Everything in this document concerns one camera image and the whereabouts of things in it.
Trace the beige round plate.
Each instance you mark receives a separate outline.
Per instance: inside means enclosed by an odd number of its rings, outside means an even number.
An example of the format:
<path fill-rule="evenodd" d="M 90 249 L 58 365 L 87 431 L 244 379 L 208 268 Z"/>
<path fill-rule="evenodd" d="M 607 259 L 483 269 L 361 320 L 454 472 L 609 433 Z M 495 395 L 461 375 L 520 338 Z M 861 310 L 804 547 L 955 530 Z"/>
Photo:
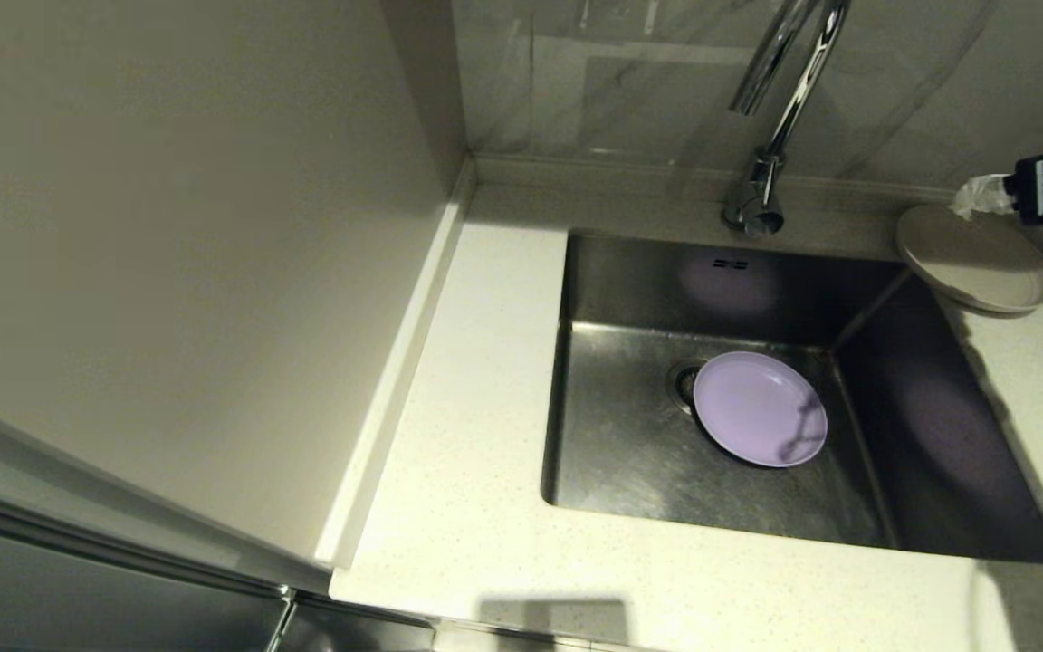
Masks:
<path fill-rule="evenodd" d="M 1005 220 L 915 206 L 895 223 L 895 247 L 916 276 L 964 308 L 1014 318 L 1043 306 L 1043 253 Z"/>

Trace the chrome kitchen faucet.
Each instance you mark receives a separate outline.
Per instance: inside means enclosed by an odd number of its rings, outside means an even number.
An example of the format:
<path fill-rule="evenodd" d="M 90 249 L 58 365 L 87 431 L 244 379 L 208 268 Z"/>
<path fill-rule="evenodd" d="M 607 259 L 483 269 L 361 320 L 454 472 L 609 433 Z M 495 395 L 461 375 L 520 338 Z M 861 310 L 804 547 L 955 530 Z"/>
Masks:
<path fill-rule="evenodd" d="M 789 142 L 836 49 L 852 3 L 853 0 L 783 0 L 742 75 L 730 110 L 750 117 L 761 106 L 811 14 L 819 11 L 808 58 L 790 92 L 785 108 L 769 140 L 753 150 L 741 180 L 725 199 L 723 222 L 749 238 L 767 238 L 785 225 L 778 185 L 787 161 Z"/>

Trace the purple round plate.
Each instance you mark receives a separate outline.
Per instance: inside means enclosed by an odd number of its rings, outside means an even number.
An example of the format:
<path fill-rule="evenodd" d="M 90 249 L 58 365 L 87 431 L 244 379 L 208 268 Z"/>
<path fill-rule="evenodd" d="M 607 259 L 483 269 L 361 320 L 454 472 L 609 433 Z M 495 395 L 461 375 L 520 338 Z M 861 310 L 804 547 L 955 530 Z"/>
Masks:
<path fill-rule="evenodd" d="M 749 464 L 790 469 L 827 445 L 827 409 L 810 381 L 759 352 L 724 352 L 704 363 L 692 404 L 715 445 Z"/>

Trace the stainless steel sink basin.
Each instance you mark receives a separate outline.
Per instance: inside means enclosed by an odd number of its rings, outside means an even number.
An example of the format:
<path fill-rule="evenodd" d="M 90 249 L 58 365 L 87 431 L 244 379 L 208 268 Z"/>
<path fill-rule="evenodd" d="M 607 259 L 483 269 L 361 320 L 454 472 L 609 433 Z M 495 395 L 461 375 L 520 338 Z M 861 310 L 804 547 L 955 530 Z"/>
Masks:
<path fill-rule="evenodd" d="M 770 469 L 675 408 L 683 359 L 759 352 L 827 443 Z M 1043 564 L 1043 496 L 967 339 L 905 264 L 572 234 L 541 494 L 600 514 Z"/>

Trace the round metal drain strainer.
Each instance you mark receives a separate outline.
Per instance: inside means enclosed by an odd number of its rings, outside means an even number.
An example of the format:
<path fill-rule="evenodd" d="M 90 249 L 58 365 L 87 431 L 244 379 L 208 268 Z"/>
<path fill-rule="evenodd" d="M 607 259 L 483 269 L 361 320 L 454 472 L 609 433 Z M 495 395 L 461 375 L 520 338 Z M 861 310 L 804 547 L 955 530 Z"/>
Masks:
<path fill-rule="evenodd" d="M 675 408 L 694 417 L 694 384 L 707 360 L 683 359 L 672 364 L 666 375 L 666 395 Z"/>

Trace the grey under-counter cabinet front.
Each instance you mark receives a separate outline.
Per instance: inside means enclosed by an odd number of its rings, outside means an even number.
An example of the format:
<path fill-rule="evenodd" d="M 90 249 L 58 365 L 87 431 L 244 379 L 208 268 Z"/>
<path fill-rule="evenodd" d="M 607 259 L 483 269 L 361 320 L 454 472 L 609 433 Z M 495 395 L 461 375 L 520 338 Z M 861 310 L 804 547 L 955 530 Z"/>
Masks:
<path fill-rule="evenodd" d="M 422 618 L 301 594 L 277 652 L 432 652 L 435 635 Z"/>

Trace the tall beige side panel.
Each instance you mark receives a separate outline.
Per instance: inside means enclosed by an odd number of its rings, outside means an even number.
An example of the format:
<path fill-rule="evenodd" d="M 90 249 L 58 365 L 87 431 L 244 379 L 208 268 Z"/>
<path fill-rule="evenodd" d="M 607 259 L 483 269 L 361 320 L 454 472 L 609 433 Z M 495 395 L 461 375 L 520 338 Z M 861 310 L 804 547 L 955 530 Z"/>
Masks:
<path fill-rule="evenodd" d="M 0 424 L 348 565 L 465 160 L 453 0 L 0 0 Z"/>

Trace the grey glossy refrigerator door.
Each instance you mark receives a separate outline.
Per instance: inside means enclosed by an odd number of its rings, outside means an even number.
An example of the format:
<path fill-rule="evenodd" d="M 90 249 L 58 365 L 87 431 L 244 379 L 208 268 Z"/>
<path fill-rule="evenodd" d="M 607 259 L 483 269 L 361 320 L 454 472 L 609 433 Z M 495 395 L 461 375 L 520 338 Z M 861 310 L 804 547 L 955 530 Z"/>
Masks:
<path fill-rule="evenodd" d="M 265 652 L 286 611 L 0 535 L 0 652 Z"/>
<path fill-rule="evenodd" d="M 330 570 L 181 509 L 1 420 L 0 501 L 33 520 L 50 517 L 163 557 L 297 590 L 330 588 Z"/>

